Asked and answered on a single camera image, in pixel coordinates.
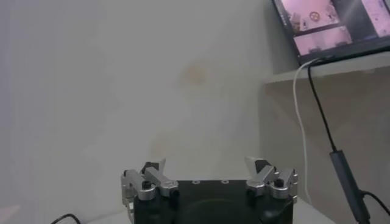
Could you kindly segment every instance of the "monitor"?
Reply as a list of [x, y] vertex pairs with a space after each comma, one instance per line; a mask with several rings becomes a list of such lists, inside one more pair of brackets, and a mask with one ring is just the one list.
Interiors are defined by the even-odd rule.
[[300, 64], [390, 49], [389, 0], [273, 0]]

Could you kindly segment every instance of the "screen bezel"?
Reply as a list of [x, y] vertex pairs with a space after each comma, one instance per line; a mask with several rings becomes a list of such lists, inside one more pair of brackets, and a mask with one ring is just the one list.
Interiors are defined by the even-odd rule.
[[390, 51], [390, 36], [386, 36], [378, 37], [373, 40], [352, 43], [345, 46], [334, 47], [320, 52], [301, 55], [294, 41], [293, 27], [291, 23], [287, 21], [288, 15], [287, 11], [284, 8], [282, 0], [272, 0], [272, 2], [274, 3], [274, 6], [278, 13], [280, 24], [283, 26], [283, 30], [288, 36], [289, 44], [292, 46], [292, 49], [297, 56], [300, 65], [316, 58], [329, 58], [328, 60], [324, 61], [324, 63], [328, 63], [333, 61], [350, 59], [354, 57], [360, 57], [368, 54], [379, 53], [383, 51]]

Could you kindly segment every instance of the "white cable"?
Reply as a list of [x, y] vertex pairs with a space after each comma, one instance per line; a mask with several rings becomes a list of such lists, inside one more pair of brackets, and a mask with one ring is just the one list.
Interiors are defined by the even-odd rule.
[[299, 113], [296, 84], [297, 84], [298, 75], [300, 74], [302, 69], [306, 68], [308, 65], [310, 65], [310, 63], [312, 63], [316, 60], [317, 59], [306, 62], [301, 67], [299, 67], [299, 69], [295, 73], [294, 81], [292, 83], [292, 90], [293, 90], [293, 94], [294, 94], [295, 112], [297, 113], [299, 127], [302, 131], [303, 155], [305, 158], [305, 193], [306, 193], [306, 198], [309, 201], [309, 204], [311, 204], [311, 197], [310, 197], [309, 190], [307, 187], [307, 185], [308, 185], [308, 160], [307, 160], [307, 148], [306, 148], [306, 133], [305, 133], [305, 128], [303, 127], [302, 118], [300, 117], [300, 113]]

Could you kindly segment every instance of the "cable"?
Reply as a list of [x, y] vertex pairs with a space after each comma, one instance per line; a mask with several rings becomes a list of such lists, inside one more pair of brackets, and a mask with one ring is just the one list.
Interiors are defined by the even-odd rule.
[[292, 83], [292, 90], [293, 90], [292, 93], [294, 94], [295, 112], [297, 113], [299, 127], [300, 127], [300, 130], [302, 131], [303, 155], [304, 155], [304, 159], [305, 159], [305, 193], [306, 193], [306, 198], [309, 201], [309, 204], [311, 204], [311, 197], [310, 197], [308, 186], [307, 186], [308, 185], [307, 184], [308, 183], [308, 160], [307, 160], [307, 148], [306, 148], [306, 133], [305, 133], [305, 128], [303, 127], [302, 118], [300, 117], [300, 113], [299, 113], [296, 85], [297, 85], [297, 78], [298, 78], [301, 70], [303, 68], [306, 68], [307, 66], [311, 65], [312, 63], [314, 63], [316, 61], [318, 61], [318, 59], [314, 59], [314, 60], [311, 60], [307, 63], [304, 63], [295, 73], [294, 81]]
[[329, 141], [330, 141], [330, 146], [332, 147], [332, 150], [334, 152], [337, 152], [337, 148], [336, 148], [335, 143], [333, 142], [333, 138], [331, 136], [332, 134], [330, 133], [330, 129], [329, 129], [329, 125], [328, 125], [328, 122], [327, 122], [327, 118], [325, 117], [324, 110], [322, 109], [322, 105], [321, 105], [321, 103], [319, 101], [319, 98], [318, 98], [318, 95], [317, 95], [317, 91], [316, 91], [316, 89], [314, 87], [313, 78], [311, 77], [311, 65], [312, 64], [309, 64], [308, 67], [307, 67], [307, 73], [308, 73], [308, 76], [309, 76], [309, 82], [310, 82], [311, 90], [313, 91], [314, 98], [316, 98], [318, 109], [319, 109], [319, 111], [321, 113], [321, 118], [324, 121], [325, 130], [326, 130], [326, 132], [328, 134], [328, 138], [329, 138]]
[[375, 199], [377, 202], [378, 202], [378, 204], [383, 208], [383, 210], [385, 210], [386, 211], [386, 213], [390, 216], [390, 210], [389, 210], [389, 208], [387, 208], [386, 207], [386, 205], [375, 195], [375, 194], [373, 194], [373, 193], [371, 193], [371, 192], [368, 192], [368, 191], [360, 191], [361, 192], [361, 195], [364, 197], [364, 196], [366, 196], [366, 195], [369, 195], [369, 196], [371, 196], [373, 199]]
[[66, 214], [56, 219], [51, 224], [81, 224], [74, 214]]
[[[332, 138], [332, 134], [330, 133], [330, 129], [329, 129], [329, 125], [328, 125], [328, 122], [327, 122], [327, 119], [325, 117], [325, 113], [324, 113], [324, 110], [322, 109], [322, 105], [321, 105], [321, 102], [319, 101], [319, 98], [318, 98], [318, 94], [317, 94], [317, 91], [316, 91], [316, 88], [314, 86], [314, 82], [313, 82], [313, 78], [311, 76], [311, 66], [315, 63], [316, 61], [312, 61], [311, 63], [308, 63], [307, 65], [307, 71], [308, 71], [308, 76], [309, 76], [309, 82], [310, 82], [310, 86], [311, 86], [311, 90], [313, 91], [313, 94], [314, 94], [314, 98], [316, 99], [316, 102], [317, 102], [317, 105], [318, 105], [318, 108], [319, 108], [319, 111], [321, 113], [321, 118], [322, 120], [324, 121], [324, 126], [325, 126], [325, 130], [327, 132], [327, 135], [328, 135], [328, 138], [329, 138], [329, 142], [330, 142], [330, 145], [332, 147], [332, 150], [333, 152], [339, 152], [335, 146], [335, 143], [333, 142], [333, 138]], [[386, 213], [388, 215], [390, 215], [390, 210], [386, 207], [386, 205], [376, 196], [374, 195], [373, 193], [371, 192], [368, 192], [368, 191], [360, 191], [361, 192], [361, 195], [362, 197], [364, 197], [365, 195], [369, 195], [371, 196], [373, 199], [375, 199], [378, 204], [386, 211]]]

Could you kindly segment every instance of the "wall stain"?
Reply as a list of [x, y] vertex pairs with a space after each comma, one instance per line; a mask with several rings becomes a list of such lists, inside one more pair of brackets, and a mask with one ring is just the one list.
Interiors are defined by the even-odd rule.
[[184, 68], [180, 75], [181, 85], [203, 85], [210, 75], [209, 64], [204, 60], [197, 60]]

